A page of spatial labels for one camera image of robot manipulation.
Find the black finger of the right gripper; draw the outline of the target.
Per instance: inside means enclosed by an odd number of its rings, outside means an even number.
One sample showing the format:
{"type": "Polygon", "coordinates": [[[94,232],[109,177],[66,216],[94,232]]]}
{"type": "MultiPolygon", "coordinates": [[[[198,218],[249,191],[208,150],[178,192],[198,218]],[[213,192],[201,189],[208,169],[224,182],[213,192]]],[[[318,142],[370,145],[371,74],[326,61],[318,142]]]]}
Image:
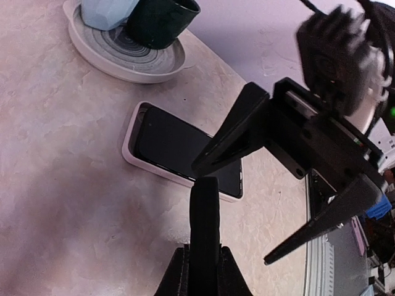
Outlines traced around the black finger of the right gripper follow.
{"type": "Polygon", "coordinates": [[[333,231],[353,216],[361,215],[381,200],[384,189],[384,180],[377,186],[367,175],[357,175],[317,216],[267,254],[264,263],[271,265],[303,244],[333,231]]]}
{"type": "Polygon", "coordinates": [[[244,85],[219,130],[192,162],[196,176],[207,176],[264,146],[269,93],[254,82],[244,85]]]}

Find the black phone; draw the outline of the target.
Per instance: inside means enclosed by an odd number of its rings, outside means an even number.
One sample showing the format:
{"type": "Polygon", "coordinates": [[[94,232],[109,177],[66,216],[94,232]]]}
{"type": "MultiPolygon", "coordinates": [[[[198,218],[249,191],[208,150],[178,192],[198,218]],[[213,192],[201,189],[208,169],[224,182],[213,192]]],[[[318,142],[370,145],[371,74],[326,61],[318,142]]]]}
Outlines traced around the black phone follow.
{"type": "Polygon", "coordinates": [[[194,182],[191,164],[211,137],[158,107],[143,115],[133,153],[136,158],[194,182]]]}

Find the pink phone case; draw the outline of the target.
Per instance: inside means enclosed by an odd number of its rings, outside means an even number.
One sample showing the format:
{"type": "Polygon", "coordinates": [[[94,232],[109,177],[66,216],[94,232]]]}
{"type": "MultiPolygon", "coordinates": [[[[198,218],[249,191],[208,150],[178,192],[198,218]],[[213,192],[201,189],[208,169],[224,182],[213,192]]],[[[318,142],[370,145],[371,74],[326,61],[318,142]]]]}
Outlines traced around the pink phone case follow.
{"type": "Polygon", "coordinates": [[[196,180],[192,161],[210,139],[210,135],[187,121],[142,101],[132,113],[122,155],[131,165],[192,187],[196,180]]]}

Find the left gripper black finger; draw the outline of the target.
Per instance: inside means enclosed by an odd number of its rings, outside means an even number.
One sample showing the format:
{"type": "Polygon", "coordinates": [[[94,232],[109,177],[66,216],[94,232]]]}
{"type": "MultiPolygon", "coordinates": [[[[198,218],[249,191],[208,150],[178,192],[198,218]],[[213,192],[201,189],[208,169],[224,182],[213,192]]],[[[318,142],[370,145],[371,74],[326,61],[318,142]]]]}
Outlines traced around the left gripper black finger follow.
{"type": "Polygon", "coordinates": [[[216,177],[198,178],[189,198],[190,243],[175,250],[157,295],[251,295],[229,247],[220,243],[216,177]]]}

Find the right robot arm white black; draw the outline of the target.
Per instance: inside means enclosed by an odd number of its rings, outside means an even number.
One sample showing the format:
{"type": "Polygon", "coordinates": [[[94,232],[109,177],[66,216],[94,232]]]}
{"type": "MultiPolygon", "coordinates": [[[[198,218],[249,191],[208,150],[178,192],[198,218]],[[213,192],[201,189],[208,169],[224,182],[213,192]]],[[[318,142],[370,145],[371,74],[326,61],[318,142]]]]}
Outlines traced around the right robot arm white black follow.
{"type": "Polygon", "coordinates": [[[266,255],[266,265],[362,214],[388,186],[384,154],[367,131],[393,84],[393,45],[382,5],[360,5],[356,17],[313,7],[296,33],[304,85],[283,78],[269,94],[246,84],[192,164],[206,176],[265,148],[297,179],[314,171],[332,188],[333,201],[266,255]]]}

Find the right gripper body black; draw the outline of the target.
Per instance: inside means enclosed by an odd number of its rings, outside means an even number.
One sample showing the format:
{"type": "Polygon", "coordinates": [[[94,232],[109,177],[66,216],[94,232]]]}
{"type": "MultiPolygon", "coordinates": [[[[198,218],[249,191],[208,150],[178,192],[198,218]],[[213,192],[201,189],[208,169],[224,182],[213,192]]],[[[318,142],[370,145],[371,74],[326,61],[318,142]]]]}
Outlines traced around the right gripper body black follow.
{"type": "Polygon", "coordinates": [[[273,140],[296,162],[297,178],[316,171],[334,191],[356,179],[386,189],[379,173],[384,155],[344,118],[327,112],[320,99],[290,78],[276,82],[270,100],[273,140]]]}

